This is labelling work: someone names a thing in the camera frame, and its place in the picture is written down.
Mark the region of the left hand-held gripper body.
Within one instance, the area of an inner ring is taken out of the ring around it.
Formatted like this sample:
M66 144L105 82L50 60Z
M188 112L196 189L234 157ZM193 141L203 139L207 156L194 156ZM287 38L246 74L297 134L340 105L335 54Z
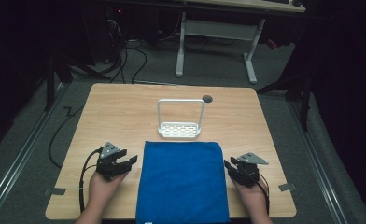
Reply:
M96 172L103 179L110 181L112 177L123 175L129 171L122 170L122 162L117 162L116 153L121 149L110 142L105 142L97 160Z

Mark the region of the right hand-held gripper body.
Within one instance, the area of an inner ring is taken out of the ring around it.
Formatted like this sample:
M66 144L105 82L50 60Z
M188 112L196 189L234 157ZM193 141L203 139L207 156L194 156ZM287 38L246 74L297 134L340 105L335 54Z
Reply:
M240 161L240 164L238 166L233 165L238 170L238 175L233 180L246 187L251 187L259 182L260 170L258 166L269 164L268 161L252 152L236 157L236 159Z

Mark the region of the blue towel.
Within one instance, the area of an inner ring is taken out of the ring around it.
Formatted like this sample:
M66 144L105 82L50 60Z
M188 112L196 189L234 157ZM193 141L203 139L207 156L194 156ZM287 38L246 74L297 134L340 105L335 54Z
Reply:
M230 221L221 147L216 142L147 142L136 224Z

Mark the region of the white rack with handle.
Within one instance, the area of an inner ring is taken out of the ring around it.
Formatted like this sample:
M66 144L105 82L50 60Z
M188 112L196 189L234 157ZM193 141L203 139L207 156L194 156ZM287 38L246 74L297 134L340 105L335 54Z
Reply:
M162 121L162 103L199 103L201 110L199 120L193 121ZM205 101L202 99L160 99L158 109L158 133L162 138L195 139L201 133L201 124Z

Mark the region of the person's right hand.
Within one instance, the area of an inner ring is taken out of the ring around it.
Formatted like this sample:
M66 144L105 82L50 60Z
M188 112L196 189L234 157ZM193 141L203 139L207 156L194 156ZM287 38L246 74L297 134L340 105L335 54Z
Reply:
M262 180L250 188L239 184L235 180L233 180L233 184L239 192L244 207L252 218L268 216L266 197L264 194L266 187Z

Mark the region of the person's left hand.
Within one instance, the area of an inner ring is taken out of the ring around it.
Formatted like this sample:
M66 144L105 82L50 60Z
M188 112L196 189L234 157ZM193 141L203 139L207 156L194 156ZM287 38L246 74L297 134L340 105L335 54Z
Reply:
M87 209L90 209L95 215L100 217L126 175L127 173L117 175L112 177L110 181L107 181L102 175L95 172L90 180Z

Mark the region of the black metal stand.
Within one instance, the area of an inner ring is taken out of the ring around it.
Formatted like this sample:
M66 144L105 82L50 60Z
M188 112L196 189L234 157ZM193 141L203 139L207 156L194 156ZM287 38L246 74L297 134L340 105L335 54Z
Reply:
M307 132L308 111L310 109L310 92L312 75L314 72L314 61L302 63L300 66L288 66L288 71L284 71L281 78L276 82L256 90L257 94L264 94L272 90L286 90L285 99L288 102L299 101L301 108L299 111L299 122Z
M91 69L89 66L74 60L67 55L61 53L51 53L47 60L47 98L45 110L50 111L55 101L55 78L57 76L63 84L70 85L73 82L73 75L70 71L70 66L74 65L78 69L86 72L92 77L106 79L101 73Z

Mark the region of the white-legged desk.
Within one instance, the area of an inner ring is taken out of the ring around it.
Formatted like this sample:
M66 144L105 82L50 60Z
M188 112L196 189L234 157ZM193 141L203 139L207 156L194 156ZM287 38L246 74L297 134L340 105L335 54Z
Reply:
M288 15L303 14L306 10L300 0L182 0L183 6L188 7L190 4L206 4L215 7L231 7L232 9L253 9L258 12L287 13ZM249 41L251 45L249 51L243 54L243 60L249 82L251 84L257 83L252 57L266 21L264 16L261 16L255 25L187 19L185 12L181 13L180 19L179 49L176 58L177 77L182 77L184 74L186 36L194 35Z

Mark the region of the metal floor rail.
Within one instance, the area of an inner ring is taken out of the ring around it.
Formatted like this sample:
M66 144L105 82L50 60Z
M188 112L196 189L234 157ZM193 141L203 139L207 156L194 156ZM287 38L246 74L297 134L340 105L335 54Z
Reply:
M315 145L310 137L308 131L306 131L300 121L300 108L296 103L287 102L289 111L295 119L295 123L303 138L305 149L309 157L309 161L312 164L314 175L317 179L317 183L323 195L323 198L329 208L334 224L348 224L345 217L345 213L340 205L334 187L332 186L327 173L321 163Z
M42 85L28 105L13 120L11 128L0 143L0 207L32 152L38 136L48 122L55 105L68 90L68 84L58 84L55 99L46 107L47 89Z

